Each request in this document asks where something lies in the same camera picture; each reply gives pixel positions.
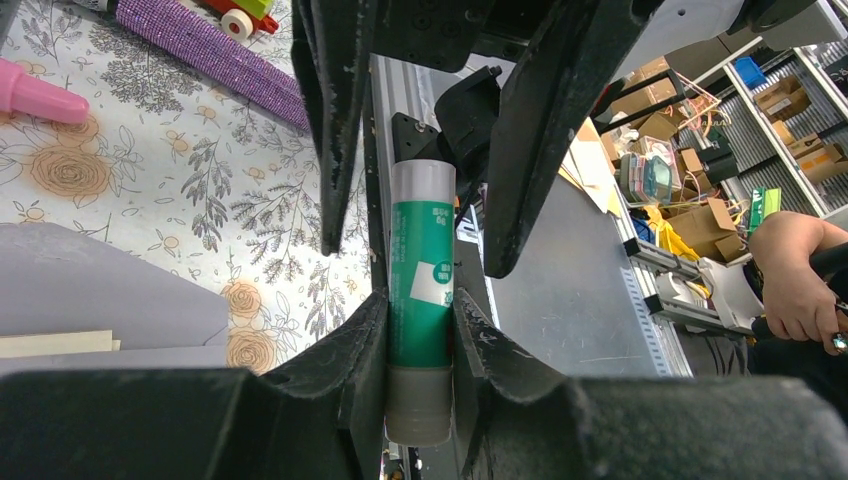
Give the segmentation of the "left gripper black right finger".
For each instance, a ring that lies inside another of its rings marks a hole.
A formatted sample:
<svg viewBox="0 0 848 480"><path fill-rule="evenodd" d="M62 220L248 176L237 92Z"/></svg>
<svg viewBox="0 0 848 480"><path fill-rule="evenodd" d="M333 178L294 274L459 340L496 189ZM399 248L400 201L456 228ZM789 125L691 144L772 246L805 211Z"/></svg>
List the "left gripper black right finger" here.
<svg viewBox="0 0 848 480"><path fill-rule="evenodd" d="M847 429L782 377L577 378L454 301L464 479L843 479Z"/></svg>

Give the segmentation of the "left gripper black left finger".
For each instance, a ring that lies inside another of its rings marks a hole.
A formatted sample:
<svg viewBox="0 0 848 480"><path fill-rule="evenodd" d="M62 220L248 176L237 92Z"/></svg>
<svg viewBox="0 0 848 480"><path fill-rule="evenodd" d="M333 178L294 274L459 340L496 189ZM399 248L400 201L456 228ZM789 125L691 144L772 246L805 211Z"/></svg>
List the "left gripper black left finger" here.
<svg viewBox="0 0 848 480"><path fill-rule="evenodd" d="M263 375L29 371L1 381L5 479L374 479L388 299Z"/></svg>

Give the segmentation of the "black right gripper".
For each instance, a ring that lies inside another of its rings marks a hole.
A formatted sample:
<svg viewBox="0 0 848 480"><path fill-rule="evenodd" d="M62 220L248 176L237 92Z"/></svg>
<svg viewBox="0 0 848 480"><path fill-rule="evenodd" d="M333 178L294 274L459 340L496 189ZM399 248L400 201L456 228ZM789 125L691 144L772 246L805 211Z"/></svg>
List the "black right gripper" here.
<svg viewBox="0 0 848 480"><path fill-rule="evenodd" d="M483 267L498 279L515 268L572 140L656 11L653 1L406 0L381 1L378 10L376 1L299 0L291 7L291 59L320 167L325 256L342 242L371 50L450 73L473 54L515 62L522 53L502 88L489 150Z"/></svg>

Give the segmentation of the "small glue stick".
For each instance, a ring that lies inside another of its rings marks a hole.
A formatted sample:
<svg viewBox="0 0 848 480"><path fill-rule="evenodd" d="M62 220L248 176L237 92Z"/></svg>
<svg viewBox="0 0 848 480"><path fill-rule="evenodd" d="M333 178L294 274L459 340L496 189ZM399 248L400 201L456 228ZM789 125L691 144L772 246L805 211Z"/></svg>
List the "small glue stick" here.
<svg viewBox="0 0 848 480"><path fill-rule="evenodd" d="M435 159L392 168L385 428L404 446L451 435L455 173Z"/></svg>

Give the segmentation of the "tan lined letter paper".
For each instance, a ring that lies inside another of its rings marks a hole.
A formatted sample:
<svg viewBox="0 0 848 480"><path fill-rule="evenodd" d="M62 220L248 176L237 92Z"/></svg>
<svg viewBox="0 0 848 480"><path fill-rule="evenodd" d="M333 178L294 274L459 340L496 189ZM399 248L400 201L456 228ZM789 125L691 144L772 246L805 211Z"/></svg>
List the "tan lined letter paper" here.
<svg viewBox="0 0 848 480"><path fill-rule="evenodd" d="M112 330L2 336L1 358L112 352L121 345Z"/></svg>

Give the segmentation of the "grey paper envelope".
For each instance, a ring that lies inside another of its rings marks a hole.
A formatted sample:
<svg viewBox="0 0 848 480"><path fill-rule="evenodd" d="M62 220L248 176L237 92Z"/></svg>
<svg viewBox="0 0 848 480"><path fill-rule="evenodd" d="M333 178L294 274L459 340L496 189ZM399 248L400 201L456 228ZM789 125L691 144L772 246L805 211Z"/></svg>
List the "grey paper envelope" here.
<svg viewBox="0 0 848 480"><path fill-rule="evenodd" d="M26 370L221 368L225 299L49 223L1 227L1 337L112 330L119 351L1 358Z"/></svg>

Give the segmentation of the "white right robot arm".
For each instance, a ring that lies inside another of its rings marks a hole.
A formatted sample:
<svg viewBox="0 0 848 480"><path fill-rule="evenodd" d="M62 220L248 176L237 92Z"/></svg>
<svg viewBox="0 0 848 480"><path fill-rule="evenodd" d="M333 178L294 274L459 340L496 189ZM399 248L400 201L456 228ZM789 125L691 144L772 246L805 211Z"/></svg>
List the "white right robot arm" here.
<svg viewBox="0 0 848 480"><path fill-rule="evenodd" d="M432 152L467 191L486 182L484 270L511 273L574 133L616 80L669 51L742 28L762 33L805 1L296 1L292 60L321 171L321 249L338 251L369 60L460 70L484 40L513 62L437 102Z"/></svg>

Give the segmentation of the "operator hand background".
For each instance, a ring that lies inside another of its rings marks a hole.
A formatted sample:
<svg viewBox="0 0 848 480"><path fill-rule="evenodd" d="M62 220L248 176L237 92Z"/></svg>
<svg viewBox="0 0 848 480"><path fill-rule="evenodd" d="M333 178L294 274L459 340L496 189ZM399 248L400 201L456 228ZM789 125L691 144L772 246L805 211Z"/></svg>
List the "operator hand background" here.
<svg viewBox="0 0 848 480"><path fill-rule="evenodd" d="M815 341L837 355L832 337L847 327L836 296L810 265L810 257L847 242L847 232L806 214L768 216L748 242L763 276L762 303L771 332L782 339Z"/></svg>

